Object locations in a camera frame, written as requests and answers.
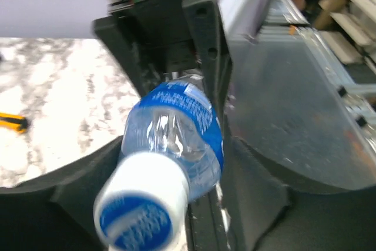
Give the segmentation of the yellow utility knife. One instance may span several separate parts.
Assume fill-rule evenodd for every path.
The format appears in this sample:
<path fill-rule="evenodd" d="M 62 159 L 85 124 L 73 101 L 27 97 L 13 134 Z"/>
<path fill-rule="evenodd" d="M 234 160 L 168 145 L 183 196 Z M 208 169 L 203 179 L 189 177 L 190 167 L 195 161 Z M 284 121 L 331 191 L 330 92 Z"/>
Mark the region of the yellow utility knife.
<path fill-rule="evenodd" d="M 15 131 L 16 133 L 26 133 L 29 129 L 29 120 L 21 115 L 0 113 L 0 126 Z"/>

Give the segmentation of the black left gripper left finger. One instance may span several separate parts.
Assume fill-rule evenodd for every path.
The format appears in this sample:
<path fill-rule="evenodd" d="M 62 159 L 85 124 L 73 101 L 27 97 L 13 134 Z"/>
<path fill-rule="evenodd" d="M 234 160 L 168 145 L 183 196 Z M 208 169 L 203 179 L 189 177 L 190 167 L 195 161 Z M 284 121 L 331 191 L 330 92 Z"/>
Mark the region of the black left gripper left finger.
<path fill-rule="evenodd" d="M 95 198 L 118 162 L 122 138 L 50 173 L 1 188 L 1 250 L 106 250 Z"/>

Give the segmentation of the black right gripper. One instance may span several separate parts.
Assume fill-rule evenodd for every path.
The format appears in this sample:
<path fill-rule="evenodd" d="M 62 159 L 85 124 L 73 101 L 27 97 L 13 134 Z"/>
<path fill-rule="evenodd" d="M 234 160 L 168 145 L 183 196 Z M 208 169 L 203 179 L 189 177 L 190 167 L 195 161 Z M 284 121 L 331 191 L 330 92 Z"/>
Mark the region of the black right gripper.
<path fill-rule="evenodd" d="M 144 0 L 111 4 L 93 33 L 144 97 L 165 74 L 200 67 L 220 125 L 231 59 L 217 0 Z"/>

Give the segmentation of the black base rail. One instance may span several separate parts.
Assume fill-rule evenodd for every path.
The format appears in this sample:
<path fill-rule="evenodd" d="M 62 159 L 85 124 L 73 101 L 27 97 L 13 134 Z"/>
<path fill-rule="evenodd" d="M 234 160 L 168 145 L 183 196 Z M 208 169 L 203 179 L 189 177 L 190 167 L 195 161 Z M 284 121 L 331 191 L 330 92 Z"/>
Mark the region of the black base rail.
<path fill-rule="evenodd" d="M 226 206 L 220 185 L 188 206 L 187 249 L 246 250 L 239 215 Z"/>

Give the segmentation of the blue label bottle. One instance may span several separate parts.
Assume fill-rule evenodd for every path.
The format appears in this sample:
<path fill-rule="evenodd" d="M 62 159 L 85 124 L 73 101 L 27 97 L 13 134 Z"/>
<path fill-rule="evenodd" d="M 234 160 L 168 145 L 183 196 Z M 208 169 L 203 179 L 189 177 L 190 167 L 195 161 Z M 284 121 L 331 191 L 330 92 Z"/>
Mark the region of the blue label bottle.
<path fill-rule="evenodd" d="M 220 122 L 203 77 L 161 83 L 129 112 L 116 169 L 93 206 L 99 238 L 116 250 L 164 249 L 223 165 Z"/>

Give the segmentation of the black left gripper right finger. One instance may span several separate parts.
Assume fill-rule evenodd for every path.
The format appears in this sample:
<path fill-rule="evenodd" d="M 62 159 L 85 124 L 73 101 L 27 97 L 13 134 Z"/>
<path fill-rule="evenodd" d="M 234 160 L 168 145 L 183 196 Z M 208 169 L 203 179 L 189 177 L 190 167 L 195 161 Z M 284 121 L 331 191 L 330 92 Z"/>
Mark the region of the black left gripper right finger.
<path fill-rule="evenodd" d="M 374 250 L 375 186 L 346 190 L 311 180 L 253 149 L 224 120 L 221 179 L 236 250 Z"/>

